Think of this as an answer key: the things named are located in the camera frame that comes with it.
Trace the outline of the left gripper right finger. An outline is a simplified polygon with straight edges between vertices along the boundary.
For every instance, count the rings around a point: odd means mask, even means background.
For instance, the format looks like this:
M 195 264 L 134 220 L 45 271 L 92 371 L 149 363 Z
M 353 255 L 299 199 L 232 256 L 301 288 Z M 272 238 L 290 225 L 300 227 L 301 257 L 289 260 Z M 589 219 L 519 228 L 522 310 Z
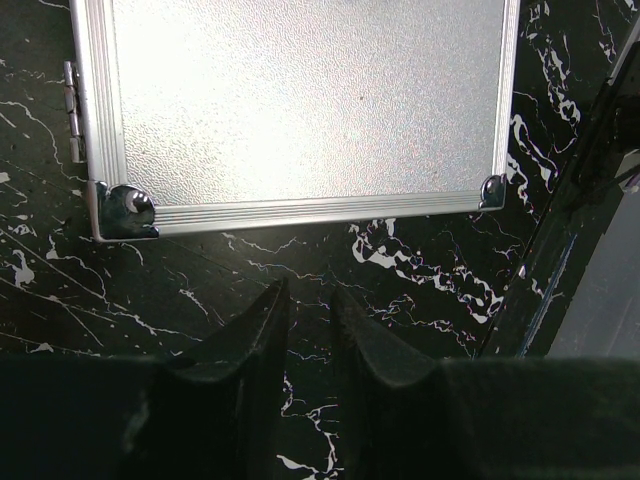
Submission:
M 639 365 L 440 359 L 330 303 L 349 479 L 635 479 Z

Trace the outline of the grey metal medicine case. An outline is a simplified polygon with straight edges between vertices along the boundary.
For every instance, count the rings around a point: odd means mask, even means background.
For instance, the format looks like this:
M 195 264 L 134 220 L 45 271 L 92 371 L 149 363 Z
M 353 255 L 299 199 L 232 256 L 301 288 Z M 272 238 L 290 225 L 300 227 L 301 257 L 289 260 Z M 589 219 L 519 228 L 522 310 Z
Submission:
M 102 242 L 504 206 L 516 1 L 73 1 Z

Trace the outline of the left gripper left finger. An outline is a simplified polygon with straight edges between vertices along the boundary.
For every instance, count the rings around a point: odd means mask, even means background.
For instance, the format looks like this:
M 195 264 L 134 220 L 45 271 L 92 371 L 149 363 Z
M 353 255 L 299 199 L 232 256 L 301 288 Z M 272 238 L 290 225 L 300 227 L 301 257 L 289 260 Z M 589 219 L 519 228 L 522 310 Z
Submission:
M 286 280 L 171 359 L 5 355 L 5 479 L 269 479 L 289 330 Z

